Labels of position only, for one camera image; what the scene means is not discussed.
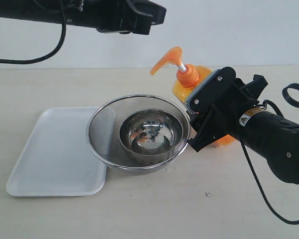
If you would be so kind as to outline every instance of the white table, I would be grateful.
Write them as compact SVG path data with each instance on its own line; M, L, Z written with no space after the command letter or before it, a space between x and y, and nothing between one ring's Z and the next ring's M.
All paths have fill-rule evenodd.
M299 66L236 67L244 82L262 74L261 100L278 104L299 123L299 110L281 95L299 82ZM148 93L178 102L175 70L156 76L134 70L0 70L0 239L298 239L266 207L238 142L226 148L191 148L166 170L146 176L108 171L104 188L77 198L13 198L7 179L41 112L51 107L100 106ZM250 152L278 212L299 219L299 186L279 181L266 161Z

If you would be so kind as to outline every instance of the warning label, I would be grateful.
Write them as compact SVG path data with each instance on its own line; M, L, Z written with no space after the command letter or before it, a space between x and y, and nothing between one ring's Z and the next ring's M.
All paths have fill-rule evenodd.
M264 111L264 110L261 108L252 108L252 109L246 111L242 116L240 116L239 124L242 126L245 126L252 116L254 116L255 114L262 112L262 111Z

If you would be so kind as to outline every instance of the mesh strainer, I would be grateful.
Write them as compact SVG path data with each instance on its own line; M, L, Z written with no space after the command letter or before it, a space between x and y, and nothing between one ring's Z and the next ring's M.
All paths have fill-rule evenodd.
M104 135L107 116L114 126ZM166 166L187 146L188 116L173 102L157 96L132 95L102 106L87 125L87 142L107 166L131 174L146 174ZM109 137L110 147L102 140Z

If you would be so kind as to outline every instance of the white tray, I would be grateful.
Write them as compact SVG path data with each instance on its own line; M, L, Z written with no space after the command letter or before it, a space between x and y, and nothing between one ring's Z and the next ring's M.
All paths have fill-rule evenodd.
M43 112L10 175L6 191L15 197L85 196L100 191L106 166L89 149L85 133L97 109L52 108ZM109 112L104 127L107 134L112 131L114 119ZM109 143L110 135L102 142L106 140Z

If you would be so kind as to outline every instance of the orange bottle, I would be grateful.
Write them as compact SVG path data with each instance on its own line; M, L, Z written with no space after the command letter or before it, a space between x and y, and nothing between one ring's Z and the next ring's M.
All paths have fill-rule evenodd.
M194 66L191 64L183 64L182 62L182 49L174 47L170 49L151 69L150 74L154 75L160 68L165 65L172 64L178 67L176 74L177 80L175 81L172 92L183 102L186 97L198 86L212 71L204 66ZM235 139L226 135L213 143L214 146L230 145Z

